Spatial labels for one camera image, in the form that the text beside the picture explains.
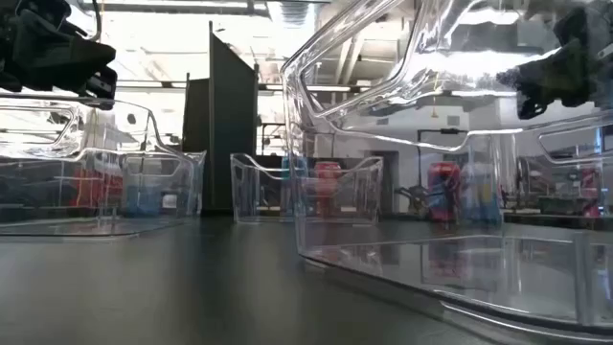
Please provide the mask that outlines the red blurry equipment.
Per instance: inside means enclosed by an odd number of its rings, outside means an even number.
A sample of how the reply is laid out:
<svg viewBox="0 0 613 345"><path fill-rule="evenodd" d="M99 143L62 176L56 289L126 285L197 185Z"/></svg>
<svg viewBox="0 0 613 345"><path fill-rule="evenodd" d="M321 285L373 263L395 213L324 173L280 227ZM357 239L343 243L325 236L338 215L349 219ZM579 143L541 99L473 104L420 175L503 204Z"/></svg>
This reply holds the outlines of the red blurry equipment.
<svg viewBox="0 0 613 345"><path fill-rule="evenodd" d="M71 206L119 206L123 197L124 181L119 175L77 168L70 182L76 194L70 198Z"/></svg>

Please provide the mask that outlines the metal shelf rack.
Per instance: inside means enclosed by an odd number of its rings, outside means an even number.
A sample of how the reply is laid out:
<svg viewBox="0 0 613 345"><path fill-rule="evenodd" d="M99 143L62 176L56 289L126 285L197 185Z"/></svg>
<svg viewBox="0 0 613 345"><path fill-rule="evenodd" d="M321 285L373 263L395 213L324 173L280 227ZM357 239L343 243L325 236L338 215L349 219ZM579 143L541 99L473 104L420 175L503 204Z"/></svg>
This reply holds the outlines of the metal shelf rack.
<svg viewBox="0 0 613 345"><path fill-rule="evenodd" d="M597 218L608 212L602 168L555 165L544 156L517 159L519 204L540 215Z"/></svg>

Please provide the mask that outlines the blue silver Red Bull can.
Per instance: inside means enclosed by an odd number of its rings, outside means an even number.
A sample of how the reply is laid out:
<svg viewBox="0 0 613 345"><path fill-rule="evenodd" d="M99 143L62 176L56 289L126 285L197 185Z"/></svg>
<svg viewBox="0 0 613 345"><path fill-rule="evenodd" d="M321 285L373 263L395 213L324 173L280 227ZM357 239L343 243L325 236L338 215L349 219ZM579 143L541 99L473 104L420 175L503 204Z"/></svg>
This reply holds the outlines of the blue silver Red Bull can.
<svg viewBox="0 0 613 345"><path fill-rule="evenodd" d="M297 182L293 183L290 175L290 167L296 173ZM282 160L282 203L281 215L283 217L293 217L296 210L307 212L307 199L302 187L302 180L308 176L307 161L304 157L298 157L290 163L288 156Z"/></svg>

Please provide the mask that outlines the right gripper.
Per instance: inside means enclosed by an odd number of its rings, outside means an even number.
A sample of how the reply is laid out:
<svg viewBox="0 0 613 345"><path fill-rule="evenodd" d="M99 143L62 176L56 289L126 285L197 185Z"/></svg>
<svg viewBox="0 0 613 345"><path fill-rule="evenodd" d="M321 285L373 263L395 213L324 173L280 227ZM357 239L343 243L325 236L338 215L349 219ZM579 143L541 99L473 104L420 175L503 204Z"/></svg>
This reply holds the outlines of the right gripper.
<svg viewBox="0 0 613 345"><path fill-rule="evenodd" d="M571 4L559 18L553 54L496 74L517 92L517 117L530 120L554 101L582 104L582 54L588 99L598 108L613 108L613 4Z"/></svg>

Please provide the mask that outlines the ceiling strip light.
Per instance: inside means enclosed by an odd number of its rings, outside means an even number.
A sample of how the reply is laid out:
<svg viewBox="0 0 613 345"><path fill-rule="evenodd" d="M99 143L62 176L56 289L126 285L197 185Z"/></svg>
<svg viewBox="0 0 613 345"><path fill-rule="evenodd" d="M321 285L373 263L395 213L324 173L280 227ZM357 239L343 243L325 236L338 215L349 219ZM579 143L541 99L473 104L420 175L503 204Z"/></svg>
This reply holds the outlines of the ceiling strip light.
<svg viewBox="0 0 613 345"><path fill-rule="evenodd" d="M359 85L307 85L306 90L310 92L340 92L340 93L362 93L366 92L371 87ZM281 84L260 83L258 85L260 91L283 91L284 87Z"/></svg>

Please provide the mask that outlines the ribbed ceiling vent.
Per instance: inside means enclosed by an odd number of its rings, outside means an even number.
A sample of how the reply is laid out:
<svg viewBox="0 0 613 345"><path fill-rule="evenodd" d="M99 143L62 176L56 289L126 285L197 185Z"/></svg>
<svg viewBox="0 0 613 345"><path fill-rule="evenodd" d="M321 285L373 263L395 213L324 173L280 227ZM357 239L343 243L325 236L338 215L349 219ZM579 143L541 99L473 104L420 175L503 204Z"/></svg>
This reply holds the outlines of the ribbed ceiling vent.
<svg viewBox="0 0 613 345"><path fill-rule="evenodd" d="M288 26L300 27L307 22L309 3L298 0L283 0L280 2L282 22Z"/></svg>

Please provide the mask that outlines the clear plastic bin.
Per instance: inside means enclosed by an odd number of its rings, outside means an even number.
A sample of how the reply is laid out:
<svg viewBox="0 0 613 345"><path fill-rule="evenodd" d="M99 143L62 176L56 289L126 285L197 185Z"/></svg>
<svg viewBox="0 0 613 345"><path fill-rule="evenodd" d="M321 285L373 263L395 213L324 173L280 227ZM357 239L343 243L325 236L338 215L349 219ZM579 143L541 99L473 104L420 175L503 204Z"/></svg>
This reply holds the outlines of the clear plastic bin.
<svg viewBox="0 0 613 345"><path fill-rule="evenodd" d="M288 157L383 159L377 222L295 220L306 258L437 297L453 311L557 337L613 342L613 108L554 101L517 117L496 74L562 47L571 4L613 0L333 0L282 70ZM307 85L359 85L362 93ZM519 204L517 159L602 168L608 212ZM395 188L435 162L492 164L502 221L418 218Z"/></svg>
<svg viewBox="0 0 613 345"><path fill-rule="evenodd" d="M151 110L100 99L0 95L0 236L113 237L180 224L199 215L205 152L167 144ZM157 216L119 206L69 204L77 168L161 177Z"/></svg>
<svg viewBox="0 0 613 345"><path fill-rule="evenodd" d="M383 159L366 158L312 158L307 161L308 176L301 182L306 195L307 211L296 210L293 217L281 215L282 160L279 156L258 156L233 153L231 160L234 220L237 222L293 222L304 219L311 222L366 223L377 222L380 210ZM336 191L332 196L332 209L327 218L317 212L315 192L315 163L333 161L341 166ZM290 167L293 183L296 173Z"/></svg>

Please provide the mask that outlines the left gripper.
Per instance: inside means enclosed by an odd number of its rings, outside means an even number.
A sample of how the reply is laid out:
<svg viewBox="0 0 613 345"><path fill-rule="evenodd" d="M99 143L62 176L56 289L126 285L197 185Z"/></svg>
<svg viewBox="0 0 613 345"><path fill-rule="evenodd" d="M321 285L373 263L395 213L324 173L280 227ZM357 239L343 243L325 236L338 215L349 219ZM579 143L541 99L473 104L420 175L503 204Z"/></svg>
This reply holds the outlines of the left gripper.
<svg viewBox="0 0 613 345"><path fill-rule="evenodd" d="M0 0L0 89L87 91L112 109L116 50L61 31L72 13L66 0Z"/></svg>

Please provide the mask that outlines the black wheeled machine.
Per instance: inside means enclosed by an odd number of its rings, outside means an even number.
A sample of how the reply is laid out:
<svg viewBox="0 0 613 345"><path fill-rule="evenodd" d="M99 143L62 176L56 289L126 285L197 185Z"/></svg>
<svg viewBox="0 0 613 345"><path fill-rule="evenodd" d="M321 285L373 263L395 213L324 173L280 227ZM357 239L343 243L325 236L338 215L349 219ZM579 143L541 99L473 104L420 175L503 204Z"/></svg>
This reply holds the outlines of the black wheeled machine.
<svg viewBox="0 0 613 345"><path fill-rule="evenodd" d="M408 213L410 215L417 216L421 219L429 217L428 192L421 185L415 185L408 188L398 187L395 188L395 193L408 199Z"/></svg>

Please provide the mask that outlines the black partition panel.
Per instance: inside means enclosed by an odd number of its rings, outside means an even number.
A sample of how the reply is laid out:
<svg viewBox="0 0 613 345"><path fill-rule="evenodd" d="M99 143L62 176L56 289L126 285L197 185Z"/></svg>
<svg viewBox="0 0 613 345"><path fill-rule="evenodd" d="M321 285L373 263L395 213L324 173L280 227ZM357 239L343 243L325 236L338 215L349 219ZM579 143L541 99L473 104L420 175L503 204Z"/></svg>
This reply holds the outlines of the black partition panel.
<svg viewBox="0 0 613 345"><path fill-rule="evenodd" d="M233 211L233 153L253 155L258 118L258 65L249 65L209 28L209 76L187 77L182 149L205 151L201 215Z"/></svg>

